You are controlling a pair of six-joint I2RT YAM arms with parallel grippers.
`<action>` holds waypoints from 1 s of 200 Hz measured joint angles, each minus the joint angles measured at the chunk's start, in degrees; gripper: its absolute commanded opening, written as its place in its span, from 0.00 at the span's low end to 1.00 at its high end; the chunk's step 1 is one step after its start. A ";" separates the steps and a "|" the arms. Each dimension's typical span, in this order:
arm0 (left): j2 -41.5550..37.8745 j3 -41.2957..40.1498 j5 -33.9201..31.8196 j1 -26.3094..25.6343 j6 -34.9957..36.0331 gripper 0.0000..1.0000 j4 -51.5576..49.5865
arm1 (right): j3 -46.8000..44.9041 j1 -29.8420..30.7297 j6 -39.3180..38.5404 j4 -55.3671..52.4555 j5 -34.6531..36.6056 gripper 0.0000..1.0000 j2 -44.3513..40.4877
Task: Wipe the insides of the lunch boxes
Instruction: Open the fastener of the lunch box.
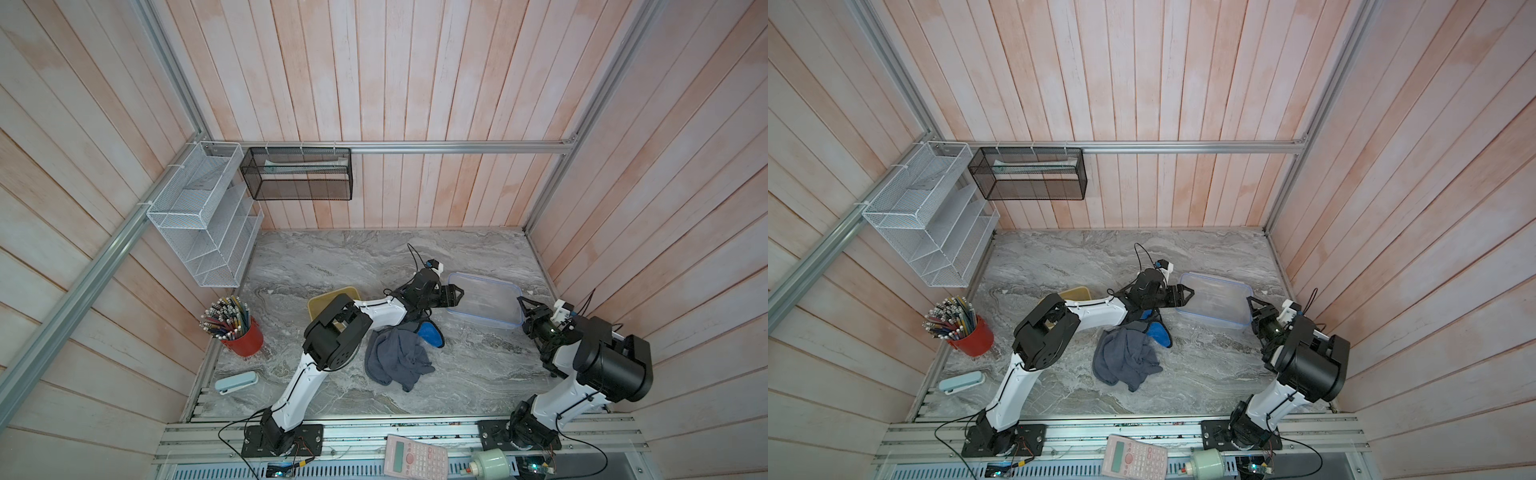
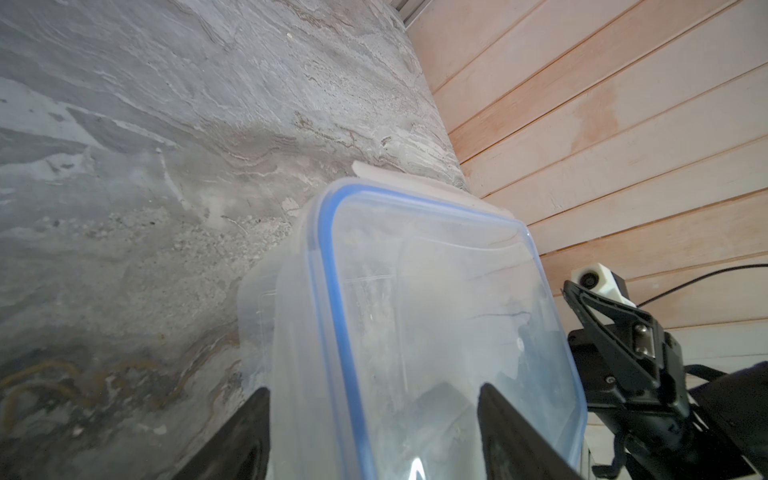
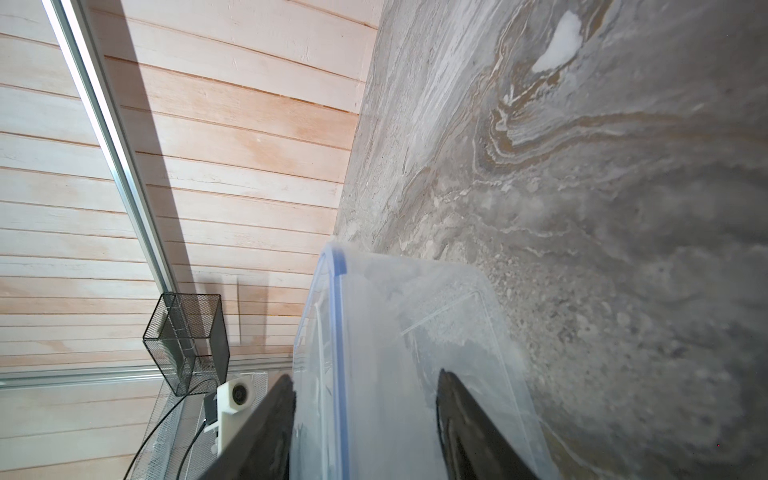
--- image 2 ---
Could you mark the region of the clear lunch box blue rim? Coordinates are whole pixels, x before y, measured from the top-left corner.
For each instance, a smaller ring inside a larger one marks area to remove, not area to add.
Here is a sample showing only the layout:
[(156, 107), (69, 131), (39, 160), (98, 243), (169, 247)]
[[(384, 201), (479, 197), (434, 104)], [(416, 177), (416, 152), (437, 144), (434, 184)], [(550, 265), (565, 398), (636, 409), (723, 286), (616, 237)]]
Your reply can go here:
[(362, 162), (293, 218), (236, 300), (269, 478), (482, 479), (485, 384), (579, 463), (583, 388), (522, 222)]

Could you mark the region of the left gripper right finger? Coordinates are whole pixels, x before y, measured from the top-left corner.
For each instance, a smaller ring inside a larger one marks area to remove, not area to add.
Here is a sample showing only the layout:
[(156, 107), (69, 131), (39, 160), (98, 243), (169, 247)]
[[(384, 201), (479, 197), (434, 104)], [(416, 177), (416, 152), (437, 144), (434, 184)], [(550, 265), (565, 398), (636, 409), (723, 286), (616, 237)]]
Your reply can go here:
[(477, 417), (486, 477), (500, 479), (580, 479), (490, 383), (480, 388)]

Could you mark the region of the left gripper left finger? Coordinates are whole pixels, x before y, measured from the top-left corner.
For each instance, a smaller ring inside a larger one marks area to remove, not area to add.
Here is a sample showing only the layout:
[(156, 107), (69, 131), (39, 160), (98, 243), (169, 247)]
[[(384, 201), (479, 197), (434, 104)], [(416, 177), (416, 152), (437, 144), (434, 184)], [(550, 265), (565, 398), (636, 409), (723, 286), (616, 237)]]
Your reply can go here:
[(270, 456), (270, 391), (257, 389), (178, 471), (177, 479), (265, 479)]

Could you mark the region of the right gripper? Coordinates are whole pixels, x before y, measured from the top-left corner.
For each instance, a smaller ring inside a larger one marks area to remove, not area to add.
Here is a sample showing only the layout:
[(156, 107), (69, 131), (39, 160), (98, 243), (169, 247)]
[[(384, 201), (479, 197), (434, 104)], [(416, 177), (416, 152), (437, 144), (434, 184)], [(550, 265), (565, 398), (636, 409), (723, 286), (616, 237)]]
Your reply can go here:
[(737, 479), (756, 472), (756, 369), (685, 365), (680, 344), (649, 313), (567, 280), (583, 329), (568, 343), (587, 409), (613, 433), (599, 478)]

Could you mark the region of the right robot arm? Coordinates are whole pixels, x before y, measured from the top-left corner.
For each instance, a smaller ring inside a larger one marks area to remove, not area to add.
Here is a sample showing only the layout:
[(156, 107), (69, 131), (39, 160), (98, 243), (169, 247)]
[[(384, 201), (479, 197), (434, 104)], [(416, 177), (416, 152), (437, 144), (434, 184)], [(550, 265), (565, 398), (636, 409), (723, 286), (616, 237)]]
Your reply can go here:
[(568, 335), (587, 409), (613, 433), (615, 479), (738, 479), (767, 474), (767, 365), (733, 373), (687, 365), (648, 312), (567, 281), (582, 327)]

